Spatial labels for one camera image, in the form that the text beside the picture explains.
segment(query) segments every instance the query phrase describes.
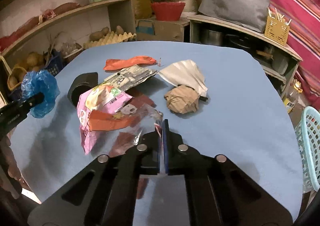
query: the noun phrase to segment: light blue plastic basket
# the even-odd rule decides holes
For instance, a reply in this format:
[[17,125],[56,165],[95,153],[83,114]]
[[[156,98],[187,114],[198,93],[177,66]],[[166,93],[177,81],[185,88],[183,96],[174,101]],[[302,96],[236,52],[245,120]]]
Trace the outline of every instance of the light blue plastic basket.
[[303,192],[320,188],[320,114],[306,107],[295,128],[303,167]]

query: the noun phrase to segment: red cloth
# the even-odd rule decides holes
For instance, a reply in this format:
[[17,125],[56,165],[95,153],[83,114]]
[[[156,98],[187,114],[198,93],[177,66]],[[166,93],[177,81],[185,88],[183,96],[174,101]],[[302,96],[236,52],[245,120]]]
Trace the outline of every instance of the red cloth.
[[105,71],[115,71],[120,70],[123,68],[131,67],[135,64],[155,64],[157,61],[148,56],[135,56],[128,60],[115,60],[115,59],[109,59],[106,60],[106,65],[103,68]]
[[310,104],[320,109],[320,0],[270,0],[290,23],[287,44],[303,59],[296,77]]

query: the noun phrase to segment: black pot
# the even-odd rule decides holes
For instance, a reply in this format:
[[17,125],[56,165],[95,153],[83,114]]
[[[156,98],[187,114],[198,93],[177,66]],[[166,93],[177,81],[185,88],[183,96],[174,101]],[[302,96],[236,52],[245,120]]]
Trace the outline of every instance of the black pot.
[[236,49],[242,49],[247,52],[255,51],[255,43],[248,37],[240,37],[234,34],[226,34],[227,46]]

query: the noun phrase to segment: wall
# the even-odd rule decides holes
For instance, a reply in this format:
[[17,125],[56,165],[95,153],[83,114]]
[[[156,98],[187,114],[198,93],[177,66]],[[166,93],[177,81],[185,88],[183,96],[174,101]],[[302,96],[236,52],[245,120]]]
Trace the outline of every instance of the wall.
[[[10,35],[30,18],[40,15],[46,9],[53,9],[67,2],[76,2],[76,0],[15,0],[0,12],[0,37]],[[110,27],[107,7],[74,16],[30,39],[19,50],[6,57],[7,62],[13,67],[19,58],[30,51],[38,53],[46,51],[50,36],[53,38],[60,31],[69,33],[82,45],[92,32],[106,26]]]

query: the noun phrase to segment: striped fabric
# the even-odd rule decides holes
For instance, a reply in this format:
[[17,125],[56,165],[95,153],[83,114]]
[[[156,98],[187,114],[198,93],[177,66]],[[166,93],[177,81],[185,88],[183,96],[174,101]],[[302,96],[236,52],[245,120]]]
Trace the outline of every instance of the striped fabric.
[[270,0],[290,23],[287,44],[302,58],[296,78],[310,104],[320,109],[320,0]]

